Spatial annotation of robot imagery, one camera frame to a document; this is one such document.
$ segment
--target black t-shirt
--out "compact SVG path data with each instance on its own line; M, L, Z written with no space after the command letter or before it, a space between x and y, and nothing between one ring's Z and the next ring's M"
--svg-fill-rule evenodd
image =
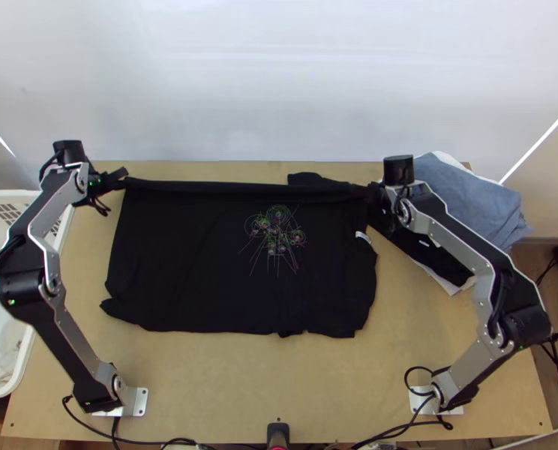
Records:
M124 180L101 307L152 331L362 328L377 255L369 187Z

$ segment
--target wooden table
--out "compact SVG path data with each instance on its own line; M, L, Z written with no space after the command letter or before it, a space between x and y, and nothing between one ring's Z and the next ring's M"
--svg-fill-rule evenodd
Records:
M101 162L125 165L132 176L156 180L285 183L288 173L312 171L367 184L381 163ZM376 298L353 339L303 334L157 333L107 316L104 280L123 192L103 198L101 217L78 208L62 251L66 304L96 353L114 362L125 381L150 389L142 418L123 418L119 435L134 440L190 437L203 443L261 443L269 422L289 423L293 442L355 442L411 417L404 371L450 365L475 337L470 292L448 297L406 254L373 229L379 254ZM151 233L156 233L155 224ZM420 381L411 378L412 382ZM41 339L10 399L3 434L65 440L103 439L76 424L61 405L71 381ZM75 413L107 433L111 418ZM405 440L470 439L539 434L551 422L531 352L520 352L487 379L453 431L414 427Z

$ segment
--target cable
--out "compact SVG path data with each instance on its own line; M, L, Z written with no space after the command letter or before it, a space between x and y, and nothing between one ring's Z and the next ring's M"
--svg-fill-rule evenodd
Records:
M433 400L435 398L435 394L432 393L431 396L427 397L423 403L421 403L421 406L418 407L418 409L415 411L415 413L412 415L412 418L410 419L410 421L406 424L402 424L402 425L398 425L396 427L390 428L389 430L383 431L380 434L377 434L376 436L370 437L369 439L365 439L363 441L357 442L356 444L352 445L352 450L358 450L361 447L366 446L367 444L370 444L372 442L375 442L377 440L382 440L382 439L394 439L395 437L401 436L402 434L406 433L409 428L411 427L418 427L420 425L442 425L446 430L450 431L454 428L454 425L452 425L451 423L443 420L441 415L437 415L437 420L431 420L431 421L422 421L422 422L417 422L415 421L417 416L419 415L419 413L421 412L421 410L423 409L423 407L428 404L431 400Z
M110 431L110 436L112 438L112 445L114 446L115 450L121 450L119 448L119 444L116 443L116 429L119 427L119 422L121 421L121 417L117 416L112 420L112 431Z
M62 406L64 407L64 410L67 412L67 414L75 422L77 422L79 425L82 425L84 428L87 428L92 433L96 433L98 436L102 436L102 437L106 437L107 439L110 439L112 441L112 444L115 446L115 449L117 449L117 445L118 445L117 443L135 444L136 446L163 446L162 447L163 449L164 447L170 444L182 444L184 446L198 445L196 441L194 441L193 439L188 439L186 437L175 437L167 441L134 441L131 439L123 439L122 437L113 436L113 434L116 432L117 427L119 426L119 422L121 421L120 417L115 417L115 421L112 423L112 434L106 434L103 431L100 431L97 428L94 428L91 425L86 424L84 421L77 418L77 416L71 412L71 410L67 406L67 403L71 400L71 398L73 398L72 395L68 395L67 397L62 398ZM211 450L215 450L210 445L207 445L206 447L208 447Z
M395 437L401 436L402 434L406 433L409 430L409 428L418 427L419 425L442 425L448 431L454 429L454 425L452 425L450 422L445 421L440 414L436 415L437 420L420 421L420 422L415 421L417 416L421 412L421 410L425 407L425 405L437 397L435 395L435 392L432 391L417 392L410 387L410 384L408 383L408 376L410 375L410 372L415 370L427 371L431 374L431 376L434 375L434 372L431 369L428 369L424 366L413 366L409 368L406 372L404 372L404 384L406 385L406 388L415 395L427 397L425 398L423 403L421 403L421 406L419 406L415 411L415 413L412 415L410 421L406 424L398 425L396 427L390 428L389 430L385 430L382 433L377 434L376 436L370 437L369 439L365 439L363 441L357 442L356 444L352 445L350 450L358 450L361 447L364 447L367 444L373 443L377 440L394 439Z
M427 371L431 374L431 376L434 375L433 371L430 369L427 369L426 367L423 366L412 366L410 369L408 369L406 372L404 372L404 384L406 385L406 388L411 391L414 395L420 395L421 397L428 397L429 395L435 395L432 391L429 392L417 392L414 389L412 389L410 387L410 385L408 384L408 376L410 375L410 372L412 371L416 371L416 370L422 370L422 371Z

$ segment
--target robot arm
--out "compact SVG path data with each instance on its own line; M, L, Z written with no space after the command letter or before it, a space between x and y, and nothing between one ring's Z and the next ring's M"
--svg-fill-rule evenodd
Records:
M114 365L100 361L65 307L58 252L45 240L69 206L92 205L127 174L100 174L80 141L54 144L56 153L41 175L41 194L8 230L0 251L0 302L18 320L33 326L73 380L73 396L85 413L143 416L148 390L126 386ZM44 176L47 165L58 159Z
M516 352L551 333L536 285L509 256L448 213L448 207L423 181L414 179L413 158L384 160L384 204L399 226L429 236L476 277L472 301L477 338L452 366L433 372L430 389L436 411L469 403L479 384Z

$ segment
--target black stand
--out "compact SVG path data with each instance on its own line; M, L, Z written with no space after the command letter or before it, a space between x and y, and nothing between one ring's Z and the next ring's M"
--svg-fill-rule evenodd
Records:
M547 340L540 343L539 345L541 346L542 349L544 349L544 351L547 353L547 355L550 356L550 359L556 365L556 370L558 371L558 352L556 350L556 342L557 341L558 341L558 333L553 333ZM552 352L550 352L550 350L548 350L545 347L544 344L546 344L546 343L550 343L550 347L552 349Z

